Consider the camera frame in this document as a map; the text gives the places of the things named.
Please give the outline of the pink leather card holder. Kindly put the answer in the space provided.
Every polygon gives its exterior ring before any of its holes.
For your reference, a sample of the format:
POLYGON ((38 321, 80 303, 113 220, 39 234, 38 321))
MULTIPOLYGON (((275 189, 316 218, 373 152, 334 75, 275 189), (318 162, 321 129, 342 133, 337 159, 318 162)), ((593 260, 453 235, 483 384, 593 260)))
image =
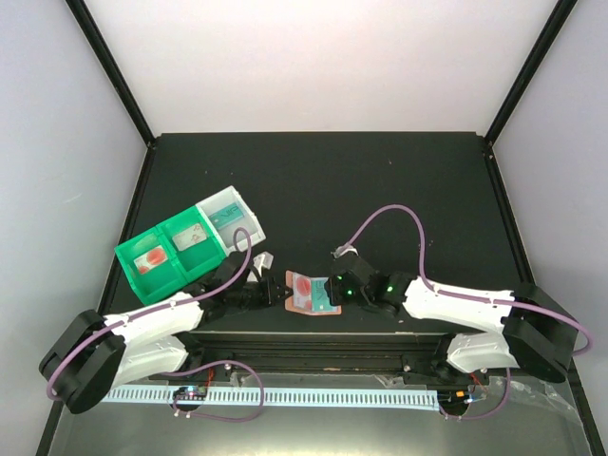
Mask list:
MULTIPOLYGON (((290 286, 291 288, 293 288, 293 275, 294 274, 299 274, 293 271, 287 271, 285 273, 285 282, 287 286, 290 286)), ((296 313, 296 314, 304 314, 304 315, 308 315, 308 316, 331 316, 331 315, 341 315, 342 314, 342 308, 340 306, 334 306, 337 308, 337 310, 334 313, 330 313, 330 314, 325 314, 325 315, 313 315, 312 312, 312 308, 310 309, 301 309, 301 308, 297 308, 294 304, 293 305, 284 305, 285 310, 288 312, 292 312, 292 313, 296 313)))

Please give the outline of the teal chip credit card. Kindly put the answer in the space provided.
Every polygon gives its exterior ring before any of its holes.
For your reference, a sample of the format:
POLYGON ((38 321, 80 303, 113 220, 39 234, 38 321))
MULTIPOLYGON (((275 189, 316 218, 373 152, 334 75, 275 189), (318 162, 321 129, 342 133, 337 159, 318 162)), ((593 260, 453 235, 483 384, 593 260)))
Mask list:
POLYGON ((312 285, 312 312, 313 315, 325 315, 334 313, 337 308, 331 303, 326 290, 328 279, 326 277, 314 277, 312 285))

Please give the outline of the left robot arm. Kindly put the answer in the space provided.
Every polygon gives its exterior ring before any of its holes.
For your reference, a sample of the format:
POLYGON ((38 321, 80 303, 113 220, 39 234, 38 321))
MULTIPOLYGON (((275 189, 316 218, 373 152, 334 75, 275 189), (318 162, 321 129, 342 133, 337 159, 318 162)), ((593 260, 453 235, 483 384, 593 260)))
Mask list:
POLYGON ((40 362, 48 398, 79 414, 111 390, 145 377, 197 377, 204 349, 193 330, 231 311, 264 310, 292 296, 292 289, 270 274, 272 261, 267 252, 232 253, 157 304, 127 313, 79 313, 40 362))

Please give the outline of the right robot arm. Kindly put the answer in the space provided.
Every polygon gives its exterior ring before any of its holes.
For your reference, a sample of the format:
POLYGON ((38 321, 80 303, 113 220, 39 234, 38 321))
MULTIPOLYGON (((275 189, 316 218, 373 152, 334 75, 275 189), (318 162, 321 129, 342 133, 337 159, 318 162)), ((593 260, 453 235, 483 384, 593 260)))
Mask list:
POLYGON ((519 369, 561 383, 579 333, 574 317, 534 284, 514 291, 445 285, 399 271, 383 274, 353 252, 334 260, 324 290, 334 306, 357 304, 464 327, 431 360, 434 376, 444 383, 483 369, 519 369))

